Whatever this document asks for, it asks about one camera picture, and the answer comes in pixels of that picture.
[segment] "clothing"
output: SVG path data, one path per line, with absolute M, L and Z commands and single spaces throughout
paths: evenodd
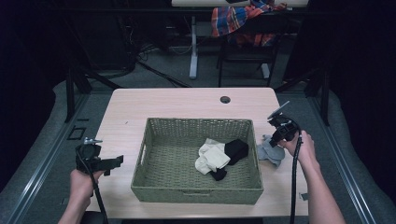
M 254 18 L 262 13 L 273 10 L 283 10 L 286 4 L 275 5 L 274 0 L 264 3 L 262 0 L 250 0 L 250 5 L 246 7 L 215 7 L 212 12 L 212 35 L 223 36 L 234 32 L 243 26 L 246 20 Z M 271 40 L 276 35 L 229 35 L 229 42 L 237 45 L 250 43 L 253 46 L 266 46 L 271 44 Z

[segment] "wooden table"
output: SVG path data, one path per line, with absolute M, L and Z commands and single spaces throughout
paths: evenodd
M 221 96 L 231 102 L 223 104 Z M 101 195 L 112 218 L 278 217 L 290 215 L 292 156 L 278 168 L 260 161 L 264 192 L 255 205 L 202 203 L 141 203 L 131 190 L 136 158 L 147 118 L 252 119 L 257 144 L 275 128 L 267 117 L 279 107 L 269 88 L 119 89 L 113 92 L 96 139 L 103 140 L 101 158 L 124 155 L 120 168 L 102 176 Z M 306 193 L 301 167 L 297 193 Z M 95 197 L 88 210 L 99 211 Z M 296 216 L 307 216 L 307 201 L 299 197 Z

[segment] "black chair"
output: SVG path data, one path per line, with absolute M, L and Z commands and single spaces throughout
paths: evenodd
M 223 37 L 218 57 L 219 69 L 219 87 L 221 87 L 223 63 L 257 63 L 258 69 L 261 68 L 263 63 L 269 63 L 270 74 L 267 80 L 267 87 L 270 86 L 271 77 L 276 63 L 276 55 L 279 49 L 279 44 L 283 34 L 289 28 L 289 20 L 279 13 L 265 13 L 255 18 L 249 19 L 246 23 L 231 34 L 276 34 L 276 37 L 271 46 L 253 47 L 236 46 L 229 43 L 228 35 Z M 237 79 L 247 79 L 246 77 L 233 77 Z

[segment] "plaid shirt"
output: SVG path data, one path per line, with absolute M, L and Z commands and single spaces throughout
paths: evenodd
M 250 0 L 250 5 L 246 7 L 215 7 L 212 13 L 212 35 L 222 36 L 232 33 L 243 26 L 246 20 L 254 18 L 262 13 L 272 10 L 283 10 L 286 4 L 281 3 L 275 6 L 274 0 L 264 3 L 262 0 Z M 270 44 L 275 35 L 234 35 L 229 41 L 238 45 L 251 43 L 254 46 L 265 46 Z

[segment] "green wicker basket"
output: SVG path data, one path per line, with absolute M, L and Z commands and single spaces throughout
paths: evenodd
M 131 189 L 148 203 L 254 204 L 263 192 L 254 136 L 248 119 L 148 119 Z M 227 175 L 216 181 L 194 165 L 206 138 L 239 138 L 248 156 L 225 166 Z

